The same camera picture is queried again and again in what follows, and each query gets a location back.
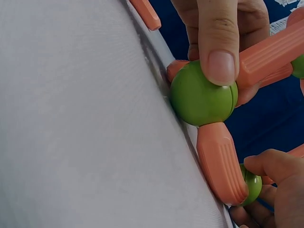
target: knuckle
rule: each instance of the knuckle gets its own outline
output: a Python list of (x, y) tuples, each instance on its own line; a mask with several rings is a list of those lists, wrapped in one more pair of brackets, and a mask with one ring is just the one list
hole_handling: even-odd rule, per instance
[(215, 17), (206, 25), (204, 31), (209, 38), (221, 40), (225, 43), (238, 42), (238, 25), (228, 17)]

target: magnetic building toy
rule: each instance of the magnetic building toy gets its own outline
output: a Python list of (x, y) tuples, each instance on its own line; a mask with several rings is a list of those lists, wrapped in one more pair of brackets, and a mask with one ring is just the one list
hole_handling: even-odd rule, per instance
[[(158, 29), (160, 21), (148, 0), (132, 2), (135, 1), (146, 26)], [(304, 93), (304, 8), (290, 14), (286, 29), (240, 52), (239, 61), (239, 75), (231, 86), (212, 84), (198, 60), (173, 61), (167, 67), (167, 77), (176, 115), (198, 128), (197, 152), (210, 188), (223, 203), (244, 206), (258, 198), (263, 184), (273, 181), (254, 175), (239, 164), (224, 121), (237, 106), (252, 98), (249, 93), (254, 87), (261, 88), (293, 75), (300, 79)], [(288, 153), (303, 158), (304, 144)]]

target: fingernail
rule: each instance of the fingernail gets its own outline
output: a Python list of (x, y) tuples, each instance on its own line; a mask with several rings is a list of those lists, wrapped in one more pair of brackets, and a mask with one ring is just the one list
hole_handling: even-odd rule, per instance
[(234, 58), (228, 52), (214, 51), (209, 55), (206, 77), (214, 84), (229, 86), (235, 81)]

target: finger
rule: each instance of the finger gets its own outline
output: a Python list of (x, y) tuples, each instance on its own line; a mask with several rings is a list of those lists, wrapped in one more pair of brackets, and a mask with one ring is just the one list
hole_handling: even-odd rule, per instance
[(268, 10), (263, 0), (238, 1), (240, 51), (270, 36)]
[(186, 30), (189, 40), (188, 59), (189, 61), (198, 60), (200, 58), (198, 45), (199, 29), (197, 27), (186, 26)]
[(245, 207), (245, 210), (261, 226), (265, 228), (275, 227), (275, 215), (259, 202), (254, 201)]
[(263, 185), (259, 198), (273, 208), (275, 206), (276, 187)]
[(270, 149), (244, 159), (247, 170), (258, 176), (268, 176), (277, 185), (286, 178), (303, 172), (304, 161), (288, 153)]
[(259, 88), (260, 88), (260, 83), (257, 83), (250, 88), (239, 89), (237, 106), (244, 105), (247, 102), (249, 102), (257, 94)]
[(238, 225), (245, 225), (250, 228), (259, 228), (257, 223), (245, 211), (243, 207), (231, 207), (230, 214), (233, 221)]
[(197, 0), (199, 57), (206, 78), (231, 85), (239, 72), (238, 0)]

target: gray fabric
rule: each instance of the gray fabric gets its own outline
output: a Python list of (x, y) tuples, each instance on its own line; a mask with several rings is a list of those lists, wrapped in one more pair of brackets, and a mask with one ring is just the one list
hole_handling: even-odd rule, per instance
[(231, 227), (135, 27), (115, 0), (0, 0), (1, 228)]

